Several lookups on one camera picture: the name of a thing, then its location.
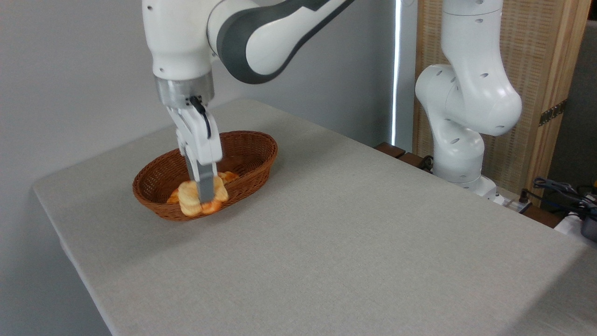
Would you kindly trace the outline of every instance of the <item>table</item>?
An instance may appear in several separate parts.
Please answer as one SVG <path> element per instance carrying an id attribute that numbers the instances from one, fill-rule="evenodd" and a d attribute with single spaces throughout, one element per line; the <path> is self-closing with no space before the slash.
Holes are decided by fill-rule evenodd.
<path id="1" fill-rule="evenodd" d="M 219 213 L 169 222 L 134 198 L 172 127 L 34 186 L 114 336 L 597 334 L 597 251 L 262 103 L 213 114 L 279 145 Z"/>

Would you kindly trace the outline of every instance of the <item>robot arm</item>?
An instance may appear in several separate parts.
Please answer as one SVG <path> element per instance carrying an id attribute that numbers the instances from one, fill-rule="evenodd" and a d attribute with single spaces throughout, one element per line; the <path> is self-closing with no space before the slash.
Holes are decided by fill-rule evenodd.
<path id="1" fill-rule="evenodd" d="M 249 84 L 277 77 L 298 49 L 353 0 L 143 0 L 143 23 L 158 95 L 177 126 L 181 154 L 203 202 L 214 197 L 220 137 L 206 110 L 219 57 Z"/>
<path id="2" fill-rule="evenodd" d="M 481 176 L 485 146 L 479 133 L 508 132 L 522 111 L 500 55 L 503 0 L 444 0 L 441 46 L 451 65 L 419 76 L 416 95 L 433 134 L 433 174 L 494 199 Z"/>

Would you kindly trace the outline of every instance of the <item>wicker basket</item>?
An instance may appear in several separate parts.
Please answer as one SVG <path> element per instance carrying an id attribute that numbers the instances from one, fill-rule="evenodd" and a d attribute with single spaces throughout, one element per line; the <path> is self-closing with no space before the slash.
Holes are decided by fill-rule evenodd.
<path id="1" fill-rule="evenodd" d="M 261 188 L 269 177 L 269 170 L 278 154 L 278 145 L 269 135 L 253 131 L 234 131 L 220 134 L 223 159 L 217 164 L 219 172 L 237 173 L 240 178 L 226 184 L 229 199 L 222 209 L 246 198 Z M 184 157 L 172 150 L 145 166 L 133 181 L 137 200 L 158 216 L 170 221 L 188 221 L 204 217 L 188 217 L 178 203 L 166 200 L 178 186 L 189 180 Z"/>

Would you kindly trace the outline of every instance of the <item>gray wall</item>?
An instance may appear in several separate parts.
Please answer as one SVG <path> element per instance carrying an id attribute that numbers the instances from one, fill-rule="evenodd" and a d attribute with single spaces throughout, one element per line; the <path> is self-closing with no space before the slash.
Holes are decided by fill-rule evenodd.
<path id="1" fill-rule="evenodd" d="M 213 105 L 252 97 L 375 145 L 392 42 L 393 1 L 357 0 L 271 83 L 216 65 Z M 0 335 L 109 334 L 31 186 L 171 123 L 150 64 L 140 1 L 0 0 Z"/>
<path id="2" fill-rule="evenodd" d="M 597 177 L 596 60 L 597 21 L 588 21 L 549 171 L 574 187 Z"/>

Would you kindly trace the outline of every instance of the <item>black cable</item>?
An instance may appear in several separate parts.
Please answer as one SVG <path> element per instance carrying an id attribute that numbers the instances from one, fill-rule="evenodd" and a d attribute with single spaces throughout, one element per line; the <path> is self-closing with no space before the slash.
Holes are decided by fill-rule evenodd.
<path id="1" fill-rule="evenodd" d="M 201 103 L 201 98 L 197 96 L 192 96 L 191 98 L 189 98 L 189 101 L 191 104 L 193 104 L 193 107 L 195 107 L 197 112 L 199 112 L 199 114 L 203 116 L 203 119 L 205 120 L 205 125 L 207 126 L 207 139 L 211 139 L 210 121 L 207 120 L 207 114 L 205 114 L 206 110 L 205 107 L 203 107 L 203 104 Z"/>
<path id="2" fill-rule="evenodd" d="M 584 199 L 584 197 L 582 195 L 580 195 L 578 193 L 578 191 L 575 190 L 572 187 L 572 185 L 570 185 L 568 183 L 556 182 L 551 179 L 545 179 L 542 177 L 538 177 L 538 178 L 535 178 L 535 180 L 533 180 L 533 187 L 536 189 L 552 190 L 554 193 L 558 193 L 563 198 L 567 198 L 568 200 L 571 200 L 575 203 L 581 202 Z"/>
<path id="3" fill-rule="evenodd" d="M 591 219 L 597 221 L 597 216 L 595 216 L 594 212 L 592 212 L 591 210 L 586 211 L 586 210 L 579 209 L 577 207 L 571 207 L 571 206 L 566 206 L 566 205 L 559 204 L 559 203 L 554 203 L 554 202 L 552 202 L 552 201 L 550 201 L 550 200 L 548 200 L 548 199 L 546 199 L 544 197 L 541 197 L 541 196 L 539 196 L 537 194 L 532 193 L 528 189 L 523 189 L 522 191 L 525 192 L 525 193 L 527 193 L 528 195 L 531 195 L 531 196 L 533 196 L 533 197 L 541 200 L 541 201 L 546 202 L 547 204 L 549 204 L 551 206 L 555 206 L 555 207 L 558 207 L 560 209 L 564 209 L 564 210 L 567 210 L 567 211 L 570 211 L 570 212 L 575 212 L 575 213 L 578 213 L 579 215 L 588 216 Z"/>
<path id="4" fill-rule="evenodd" d="M 592 200 L 588 197 L 586 197 L 586 194 L 583 196 L 583 193 L 580 192 L 581 189 L 585 188 L 585 189 L 589 189 L 590 191 L 588 193 L 592 193 L 592 194 L 597 194 L 597 187 L 595 186 L 595 182 L 597 182 L 597 174 L 593 174 L 593 176 L 591 176 L 590 179 L 590 184 L 581 184 L 579 186 L 576 187 L 576 192 L 582 196 L 582 198 L 586 201 L 588 201 L 589 203 L 593 203 L 595 205 L 597 205 L 597 200 Z"/>

